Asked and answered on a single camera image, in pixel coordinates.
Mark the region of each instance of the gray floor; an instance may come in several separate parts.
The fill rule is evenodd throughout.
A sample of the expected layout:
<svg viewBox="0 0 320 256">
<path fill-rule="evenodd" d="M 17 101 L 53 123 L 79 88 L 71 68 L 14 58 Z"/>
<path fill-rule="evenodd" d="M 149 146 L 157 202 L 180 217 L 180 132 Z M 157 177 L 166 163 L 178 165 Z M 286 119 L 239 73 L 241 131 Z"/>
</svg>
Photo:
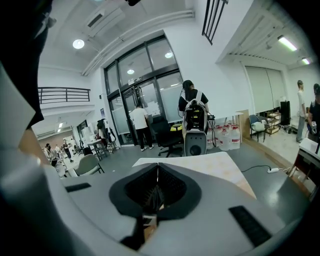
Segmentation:
<svg viewBox="0 0 320 256">
<path fill-rule="evenodd" d="M 106 173 L 112 171 L 126 173 L 139 158 L 158 158 L 159 150 L 157 146 L 152 150 L 148 148 L 144 152 L 140 151 L 139 146 L 122 147 L 103 159 L 100 164 Z M 214 148 L 208 150 L 207 153 L 216 152 L 220 150 Z M 244 143 L 240 149 L 227 151 L 227 153 L 241 171 L 257 165 L 276 167 L 269 159 Z M 267 167 L 255 167 L 244 172 L 243 175 L 257 199 L 276 212 L 286 224 L 289 224 L 302 216 L 309 205 L 309 200 L 285 173 L 281 171 L 267 173 L 267 169 Z"/>
</svg>

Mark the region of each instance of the blue chair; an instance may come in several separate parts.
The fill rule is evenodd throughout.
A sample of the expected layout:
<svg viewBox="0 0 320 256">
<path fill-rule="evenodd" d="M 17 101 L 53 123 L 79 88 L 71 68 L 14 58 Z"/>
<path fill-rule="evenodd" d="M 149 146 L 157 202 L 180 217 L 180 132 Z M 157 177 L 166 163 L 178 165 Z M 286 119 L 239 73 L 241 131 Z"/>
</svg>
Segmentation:
<svg viewBox="0 0 320 256">
<path fill-rule="evenodd" d="M 255 115 L 255 114 L 251 114 L 250 116 L 249 116 L 249 120 L 250 120 L 250 138 L 252 138 L 252 131 L 255 131 L 255 134 L 256 134 L 256 136 L 257 136 L 257 140 L 258 140 L 258 142 L 259 142 L 259 134 L 260 133 L 263 133 L 264 134 L 264 136 L 263 136 L 263 142 L 265 142 L 265 138 L 266 138 L 266 127 L 264 128 L 264 130 L 260 130 L 260 131 L 257 131 L 257 130 L 254 130 L 253 128 L 252 128 L 252 124 L 254 124 L 254 123 L 256 123 L 256 122 L 260 122 L 261 123 L 261 120 Z"/>
</svg>

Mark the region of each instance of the power strip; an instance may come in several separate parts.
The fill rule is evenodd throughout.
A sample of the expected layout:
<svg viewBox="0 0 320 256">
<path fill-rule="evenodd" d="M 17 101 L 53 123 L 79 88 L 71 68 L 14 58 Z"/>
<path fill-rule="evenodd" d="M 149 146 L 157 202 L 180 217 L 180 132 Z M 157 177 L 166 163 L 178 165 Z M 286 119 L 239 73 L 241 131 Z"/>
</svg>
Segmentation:
<svg viewBox="0 0 320 256">
<path fill-rule="evenodd" d="M 268 172 L 268 174 L 277 173 L 277 172 L 279 172 L 279 168 L 272 168 L 271 170 L 268 169 L 267 172 Z"/>
</svg>

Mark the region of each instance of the ceiling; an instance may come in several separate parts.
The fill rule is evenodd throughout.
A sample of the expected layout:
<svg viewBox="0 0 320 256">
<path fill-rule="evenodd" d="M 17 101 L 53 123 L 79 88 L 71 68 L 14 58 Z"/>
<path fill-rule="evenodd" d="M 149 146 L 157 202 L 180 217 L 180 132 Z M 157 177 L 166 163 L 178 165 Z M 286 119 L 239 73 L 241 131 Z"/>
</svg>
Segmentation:
<svg viewBox="0 0 320 256">
<path fill-rule="evenodd" d="M 35 135 L 45 135 L 57 133 L 59 124 L 63 123 L 61 132 L 68 131 L 71 126 L 77 126 L 86 119 L 86 116 L 90 111 L 78 111 L 63 114 L 54 114 L 44 117 L 43 121 L 40 121 L 32 126 Z"/>
<path fill-rule="evenodd" d="M 295 21 L 277 3 L 271 0 L 260 2 L 263 4 L 259 8 L 247 13 L 229 54 L 272 60 L 289 69 L 302 66 L 303 58 L 316 62 L 308 39 Z M 297 50 L 291 51 L 280 43 L 279 36 L 287 38 Z"/>
<path fill-rule="evenodd" d="M 49 29 L 40 66 L 81 72 L 124 32 L 152 18 L 185 9 L 185 0 L 141 0 L 135 6 L 129 6 L 125 0 L 55 0 L 50 16 L 57 22 Z M 87 24 L 100 10 L 114 10 L 110 12 L 118 16 L 100 30 L 98 26 L 95 30 L 88 28 Z M 84 40 L 82 49 L 73 48 L 76 39 Z"/>
</svg>

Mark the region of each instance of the ceiling light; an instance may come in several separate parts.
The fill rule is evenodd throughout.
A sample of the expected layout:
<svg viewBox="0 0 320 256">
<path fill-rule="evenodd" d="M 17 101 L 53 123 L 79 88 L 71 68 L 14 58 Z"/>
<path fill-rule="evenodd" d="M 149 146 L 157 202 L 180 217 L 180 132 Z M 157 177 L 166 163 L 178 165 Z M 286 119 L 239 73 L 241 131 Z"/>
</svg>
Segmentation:
<svg viewBox="0 0 320 256">
<path fill-rule="evenodd" d="M 278 37 L 280 43 L 284 44 L 288 47 L 291 51 L 296 51 L 297 47 L 295 47 L 288 39 L 286 39 L 283 35 Z"/>
<path fill-rule="evenodd" d="M 174 54 L 173 54 L 171 51 L 169 51 L 169 52 L 167 52 L 164 56 L 165 56 L 167 59 L 169 59 L 169 58 L 171 58 L 173 55 L 174 55 Z"/>
<path fill-rule="evenodd" d="M 73 47 L 76 48 L 76 49 L 81 49 L 82 47 L 85 46 L 85 42 L 81 39 L 77 39 L 73 42 Z"/>
<path fill-rule="evenodd" d="M 303 59 L 302 59 L 302 62 L 303 62 L 304 64 L 306 64 L 306 65 L 310 64 L 309 60 L 307 60 L 306 58 L 303 58 Z"/>
</svg>

